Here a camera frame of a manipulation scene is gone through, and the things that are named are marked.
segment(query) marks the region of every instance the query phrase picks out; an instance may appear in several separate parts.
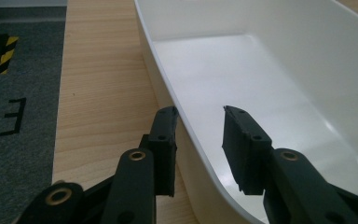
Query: wooden tabletop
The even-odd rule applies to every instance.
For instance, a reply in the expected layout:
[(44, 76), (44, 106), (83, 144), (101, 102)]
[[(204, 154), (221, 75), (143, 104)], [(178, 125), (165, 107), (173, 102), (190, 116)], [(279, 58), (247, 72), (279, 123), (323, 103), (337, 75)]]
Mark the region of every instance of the wooden tabletop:
[[(358, 0), (341, 0), (358, 12)], [(141, 52), (132, 0), (69, 0), (53, 182), (88, 189), (149, 133), (158, 103)], [(179, 170), (158, 223), (198, 223)]]

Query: wooden table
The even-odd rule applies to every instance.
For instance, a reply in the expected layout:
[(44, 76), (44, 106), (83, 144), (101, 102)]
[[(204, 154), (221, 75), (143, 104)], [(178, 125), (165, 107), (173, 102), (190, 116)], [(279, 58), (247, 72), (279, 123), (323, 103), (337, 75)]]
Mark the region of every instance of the wooden table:
[[(358, 12), (358, 0), (341, 0)], [(69, 0), (53, 182), (84, 189), (115, 173), (149, 133), (158, 104), (145, 69), (132, 0)], [(198, 223), (179, 170), (158, 223)]]

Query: white plastic bin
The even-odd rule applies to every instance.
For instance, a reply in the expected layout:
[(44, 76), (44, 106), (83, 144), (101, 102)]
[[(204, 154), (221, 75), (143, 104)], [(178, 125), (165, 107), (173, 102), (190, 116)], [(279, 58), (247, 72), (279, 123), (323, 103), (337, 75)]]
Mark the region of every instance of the white plastic bin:
[(224, 105), (358, 194), (358, 16), (332, 0), (135, 0), (160, 106), (175, 104), (178, 164), (201, 223), (268, 222), (238, 191)]

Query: yellow and black hazard tape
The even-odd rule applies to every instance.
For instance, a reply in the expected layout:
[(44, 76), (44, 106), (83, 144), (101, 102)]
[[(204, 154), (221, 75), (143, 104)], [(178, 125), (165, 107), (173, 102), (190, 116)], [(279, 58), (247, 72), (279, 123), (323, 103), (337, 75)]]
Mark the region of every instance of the yellow and black hazard tape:
[(5, 46), (4, 53), (1, 56), (0, 60), (0, 74), (6, 74), (8, 65), (10, 63), (11, 58), (14, 54), (14, 48), (16, 48), (16, 44), (19, 38), (17, 36), (10, 36), (7, 40), (7, 44)]

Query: carpeted floor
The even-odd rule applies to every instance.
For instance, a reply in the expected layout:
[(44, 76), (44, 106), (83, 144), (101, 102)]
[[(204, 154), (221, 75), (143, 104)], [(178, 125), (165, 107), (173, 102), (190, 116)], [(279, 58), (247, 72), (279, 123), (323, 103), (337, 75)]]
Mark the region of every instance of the carpeted floor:
[(20, 109), (9, 100), (26, 98), (20, 132), (0, 136), (0, 223), (11, 223), (51, 184), (65, 26), (64, 18), (52, 18), (0, 21), (0, 34), (19, 37), (7, 74), (0, 75), (0, 133), (15, 127), (16, 118), (5, 114)]

